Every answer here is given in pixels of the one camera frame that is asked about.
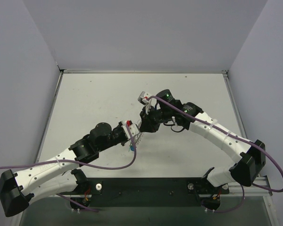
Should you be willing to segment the metal disc with keyrings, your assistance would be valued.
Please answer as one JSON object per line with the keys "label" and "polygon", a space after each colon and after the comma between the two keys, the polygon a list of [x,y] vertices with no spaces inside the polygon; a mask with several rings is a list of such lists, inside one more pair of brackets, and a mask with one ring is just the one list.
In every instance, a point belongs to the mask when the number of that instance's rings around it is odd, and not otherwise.
{"label": "metal disc with keyrings", "polygon": [[[136,123],[138,129],[140,129],[141,124],[142,124],[142,121],[141,121],[141,120],[138,120],[137,123]],[[136,146],[136,147],[137,147],[137,145],[141,142],[141,140],[142,140],[142,138],[143,138],[143,135],[144,135],[143,132],[139,132],[137,135],[134,135],[134,136],[133,136],[133,140],[134,140],[134,143],[135,143],[135,146]]]}

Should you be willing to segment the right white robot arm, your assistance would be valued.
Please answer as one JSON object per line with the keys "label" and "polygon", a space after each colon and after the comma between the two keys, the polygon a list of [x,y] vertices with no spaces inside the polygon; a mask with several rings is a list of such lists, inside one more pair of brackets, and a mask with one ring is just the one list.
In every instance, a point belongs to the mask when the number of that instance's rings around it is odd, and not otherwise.
{"label": "right white robot arm", "polygon": [[212,186],[219,187],[231,182],[251,186],[265,165],[265,156],[252,146],[249,140],[221,126],[194,103],[181,103],[165,89],[155,96],[159,108],[152,105],[151,95],[142,92],[138,101],[144,105],[140,117],[140,132],[154,133],[161,124],[171,121],[174,125],[194,132],[224,151],[234,162],[232,166],[210,168],[203,176]]}

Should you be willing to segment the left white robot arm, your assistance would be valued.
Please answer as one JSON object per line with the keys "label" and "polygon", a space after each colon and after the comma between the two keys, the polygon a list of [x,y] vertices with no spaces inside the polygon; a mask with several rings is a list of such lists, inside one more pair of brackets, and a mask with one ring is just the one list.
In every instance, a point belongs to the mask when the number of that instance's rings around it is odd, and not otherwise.
{"label": "left white robot arm", "polygon": [[121,121],[115,128],[101,122],[89,134],[47,161],[20,166],[17,172],[13,172],[13,167],[4,167],[0,176],[0,202],[5,216],[15,216],[32,202],[53,194],[85,192],[87,181],[76,176],[68,178],[66,172],[89,166],[104,150],[133,142],[139,132],[131,121]]}

